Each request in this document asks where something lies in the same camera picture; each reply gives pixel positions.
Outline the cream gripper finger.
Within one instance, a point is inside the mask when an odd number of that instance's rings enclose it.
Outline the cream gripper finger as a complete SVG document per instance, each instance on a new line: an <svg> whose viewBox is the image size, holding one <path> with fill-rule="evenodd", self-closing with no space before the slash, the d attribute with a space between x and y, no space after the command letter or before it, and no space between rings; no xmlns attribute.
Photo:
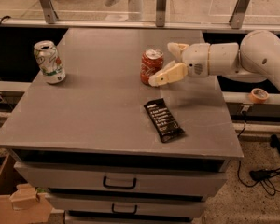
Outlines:
<svg viewBox="0 0 280 224"><path fill-rule="evenodd" d="M169 83L182 80L188 74L188 68L184 63L171 61L160 71L148 79L148 84L152 87L158 87Z"/></svg>
<svg viewBox="0 0 280 224"><path fill-rule="evenodd" d="M173 54L178 60L181 59L181 54L189 44L170 42L167 44L168 51Z"/></svg>

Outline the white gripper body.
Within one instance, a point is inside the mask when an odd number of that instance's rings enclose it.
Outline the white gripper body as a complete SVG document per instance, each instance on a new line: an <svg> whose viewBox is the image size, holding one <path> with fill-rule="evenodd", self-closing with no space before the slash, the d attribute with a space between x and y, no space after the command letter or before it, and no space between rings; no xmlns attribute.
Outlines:
<svg viewBox="0 0 280 224"><path fill-rule="evenodd" d="M190 77L207 77L209 75L209 49L209 43L199 43L188 46L182 52L182 62L187 66Z"/></svg>

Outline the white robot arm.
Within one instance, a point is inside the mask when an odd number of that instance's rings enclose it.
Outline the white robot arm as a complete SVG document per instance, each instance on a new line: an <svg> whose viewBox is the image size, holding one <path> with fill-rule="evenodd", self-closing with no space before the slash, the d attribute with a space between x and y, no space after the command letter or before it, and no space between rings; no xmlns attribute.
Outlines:
<svg viewBox="0 0 280 224"><path fill-rule="evenodd" d="M223 76L250 83L269 80L280 91L280 38L270 31L252 31L239 44L171 42L167 48L175 59L149 78L153 87L186 76Z"/></svg>

